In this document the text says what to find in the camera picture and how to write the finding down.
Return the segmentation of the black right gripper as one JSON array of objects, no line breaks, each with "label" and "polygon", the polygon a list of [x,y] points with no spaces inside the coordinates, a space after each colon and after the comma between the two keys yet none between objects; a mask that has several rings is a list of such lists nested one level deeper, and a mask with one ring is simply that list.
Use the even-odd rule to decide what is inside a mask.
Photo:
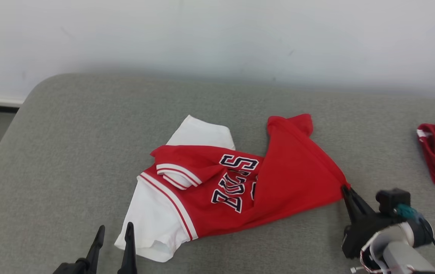
[{"label": "black right gripper", "polygon": [[350,219],[350,225],[344,229],[341,245],[346,258],[359,258],[362,247],[381,230],[403,222],[402,217],[392,217],[376,213],[364,199],[351,187],[341,187],[342,196]]}]

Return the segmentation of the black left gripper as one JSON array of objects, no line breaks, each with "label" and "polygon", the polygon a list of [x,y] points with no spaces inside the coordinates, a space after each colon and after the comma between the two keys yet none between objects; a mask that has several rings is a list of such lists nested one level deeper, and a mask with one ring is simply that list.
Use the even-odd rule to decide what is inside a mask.
[{"label": "black left gripper", "polygon": [[[61,263],[52,274],[97,274],[99,252],[103,246],[106,227],[101,225],[86,258],[79,258],[75,263]],[[128,222],[125,232],[125,253],[117,274],[138,274],[136,248],[134,242],[134,225]]]}]

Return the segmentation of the red white Bulls jersey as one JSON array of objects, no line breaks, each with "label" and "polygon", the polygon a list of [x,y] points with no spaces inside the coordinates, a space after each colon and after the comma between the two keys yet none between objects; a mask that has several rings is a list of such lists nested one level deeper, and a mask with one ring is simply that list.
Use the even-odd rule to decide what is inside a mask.
[{"label": "red white Bulls jersey", "polygon": [[265,157],[236,150],[228,127],[187,116],[137,176],[122,231],[136,254],[167,262],[186,242],[254,228],[342,198],[344,173],[310,139],[309,114],[270,116]]}]

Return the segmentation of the grey fabric sofa seat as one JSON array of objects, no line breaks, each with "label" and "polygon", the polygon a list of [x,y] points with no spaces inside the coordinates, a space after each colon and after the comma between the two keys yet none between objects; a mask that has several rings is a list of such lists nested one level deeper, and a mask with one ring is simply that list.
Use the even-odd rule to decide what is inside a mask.
[{"label": "grey fabric sofa seat", "polygon": [[303,113],[372,207],[377,191],[404,189],[435,231],[435,185],[416,138],[418,125],[435,124],[435,99],[64,74],[32,90],[0,141],[0,274],[52,274],[85,257],[101,225],[98,274],[116,274],[137,175],[187,115],[227,126],[238,150],[264,156],[268,117]]}]

